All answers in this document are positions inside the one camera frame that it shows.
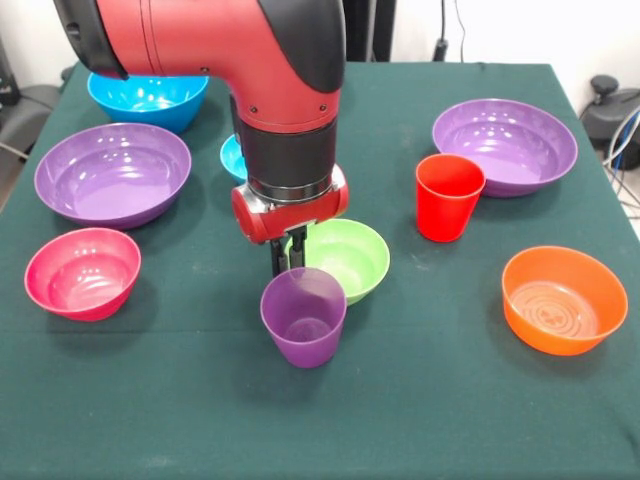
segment red robot arm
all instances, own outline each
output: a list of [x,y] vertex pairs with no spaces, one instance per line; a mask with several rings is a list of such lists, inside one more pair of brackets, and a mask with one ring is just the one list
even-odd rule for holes
[[274,274],[287,234],[292,266],[304,264],[304,225],[348,204],[335,162],[341,0],[54,1],[78,57],[96,73],[212,75],[229,85],[248,172],[232,191],[236,218],[250,241],[272,243]]

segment white wall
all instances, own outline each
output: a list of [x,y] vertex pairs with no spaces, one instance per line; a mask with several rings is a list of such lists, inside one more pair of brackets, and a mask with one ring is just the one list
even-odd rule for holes
[[[440,0],[397,2],[392,61],[430,61]],[[585,3],[458,0],[465,61],[550,63],[576,111],[591,98],[589,79],[597,73],[640,87],[640,0],[607,0],[606,10]],[[461,30],[453,0],[446,4],[446,61],[459,61]],[[76,62],[53,0],[0,0],[0,36],[21,87],[58,85],[62,69]]]
[[[591,99],[589,80],[598,73],[640,87],[640,1],[587,3],[458,0],[465,62],[549,63],[576,111]],[[457,62],[462,30],[454,1],[446,5],[446,61]],[[397,0],[392,61],[430,60],[439,36],[440,0]]]
[[60,85],[77,61],[53,0],[0,0],[0,38],[19,87]]

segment table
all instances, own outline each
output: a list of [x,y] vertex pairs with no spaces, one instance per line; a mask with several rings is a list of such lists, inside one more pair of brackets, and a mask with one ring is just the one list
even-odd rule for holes
[[[267,246],[236,226],[218,151],[227,90],[183,135],[193,173],[130,232],[141,278],[122,311],[78,324],[22,287],[31,255],[77,228],[37,198],[48,148],[107,122],[73,72],[1,217],[0,478],[623,479],[640,474],[640,245],[547,65],[349,64],[338,161],[347,218],[386,238],[391,268],[349,309],[326,366],[288,365],[259,317]],[[500,96],[557,115],[580,146],[562,181],[482,198],[462,239],[413,226],[414,168],[453,103]],[[507,327],[500,275],[537,244],[580,249],[627,287],[629,316],[592,352],[538,353]]]

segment black cylinder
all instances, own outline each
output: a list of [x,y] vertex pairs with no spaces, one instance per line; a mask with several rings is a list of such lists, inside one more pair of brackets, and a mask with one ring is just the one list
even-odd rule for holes
[[257,130],[242,120],[240,142],[249,187],[274,203],[296,203],[325,193],[335,163],[337,117],[301,133]]

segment green bowl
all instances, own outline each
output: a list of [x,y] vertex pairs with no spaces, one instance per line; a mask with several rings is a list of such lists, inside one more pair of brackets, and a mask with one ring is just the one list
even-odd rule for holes
[[362,300],[389,271],[389,247],[371,227],[344,218],[309,225],[305,264],[333,275],[347,296],[347,305]]

